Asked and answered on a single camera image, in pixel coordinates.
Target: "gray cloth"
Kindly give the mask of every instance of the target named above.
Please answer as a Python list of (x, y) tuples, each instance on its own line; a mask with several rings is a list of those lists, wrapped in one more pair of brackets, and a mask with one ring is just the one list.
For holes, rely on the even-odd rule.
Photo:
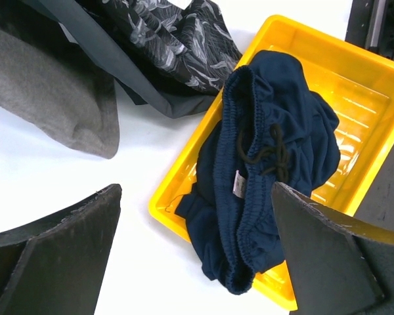
[(112, 158), (120, 141), (112, 77), (92, 62), (58, 60), (9, 30), (0, 28), (0, 106), (69, 148)]

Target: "clothing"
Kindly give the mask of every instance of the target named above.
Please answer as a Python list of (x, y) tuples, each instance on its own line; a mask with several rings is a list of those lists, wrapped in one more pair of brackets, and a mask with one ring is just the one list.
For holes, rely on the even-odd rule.
[(104, 158), (118, 151), (114, 79), (60, 26), (0, 0), (0, 106), (65, 146)]
[(111, 21), (102, 22), (96, 6), (78, 0), (92, 16), (100, 14), (97, 22), (117, 26), (106, 29), (127, 52), (138, 52), (163, 75), (202, 93), (216, 95), (241, 58), (210, 0), (193, 0), (185, 10), (167, 0), (98, 2)]
[(113, 75), (135, 104), (149, 104), (176, 118), (206, 111), (215, 96), (202, 94), (162, 75), (125, 40), (99, 3), (79, 0), (21, 0), (41, 14), (60, 22), (89, 58)]
[[(257, 272), (284, 260), (271, 203), (274, 182), (306, 196), (323, 185), (340, 160), (339, 120), (309, 90), (299, 61), (272, 51), (257, 53), (229, 77), (222, 115), (220, 130), (213, 131), (219, 133), (215, 150), (213, 135), (205, 142), (212, 150), (203, 146), (197, 164), (213, 162), (213, 170), (197, 173), (176, 214), (186, 219), (205, 275), (241, 294)], [(244, 198), (233, 193), (237, 170), (246, 179)]]

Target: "yellow tray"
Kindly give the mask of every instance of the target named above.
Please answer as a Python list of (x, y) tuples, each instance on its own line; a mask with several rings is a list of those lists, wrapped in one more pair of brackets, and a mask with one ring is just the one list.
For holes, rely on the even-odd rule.
[[(312, 199), (353, 216), (394, 144), (394, 62), (282, 16), (266, 20), (237, 67), (260, 50), (298, 58), (312, 91), (320, 93), (340, 119), (337, 172)], [(198, 152), (221, 119), (219, 93), (150, 202), (152, 216), (190, 241), (185, 220), (175, 215), (191, 191)], [(254, 288), (287, 310), (297, 308), (286, 262), (258, 274)]]

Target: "dark gray garment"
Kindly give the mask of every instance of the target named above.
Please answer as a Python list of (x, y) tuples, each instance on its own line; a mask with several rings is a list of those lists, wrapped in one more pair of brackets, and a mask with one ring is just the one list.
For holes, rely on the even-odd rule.
[(135, 104), (149, 104), (176, 118), (206, 111), (214, 100), (158, 70), (133, 51), (128, 54), (75, 0), (21, 0), (41, 14), (60, 22), (89, 58), (113, 75)]
[(75, 50), (70, 63), (70, 54), (58, 59), (16, 38), (9, 32), (24, 34), (14, 21), (0, 25), (0, 106), (69, 148), (112, 158), (120, 142), (112, 76)]

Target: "navy blue garment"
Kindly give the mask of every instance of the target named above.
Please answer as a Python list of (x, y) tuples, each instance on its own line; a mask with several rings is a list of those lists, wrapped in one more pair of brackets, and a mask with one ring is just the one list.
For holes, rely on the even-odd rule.
[[(309, 90), (301, 64), (290, 55), (261, 51), (229, 77), (216, 150), (203, 147), (198, 160), (198, 166), (214, 161), (213, 170), (197, 174), (190, 197), (177, 210), (186, 219), (206, 276), (241, 294), (255, 273), (283, 262), (271, 188), (282, 181), (310, 196), (323, 185), (340, 159), (334, 136), (338, 123), (331, 107)], [(246, 178), (244, 199), (232, 193), (237, 170)], [(202, 177), (205, 184), (199, 186)], [(214, 204), (205, 204), (213, 194)], [(199, 211), (207, 205), (205, 217)]]

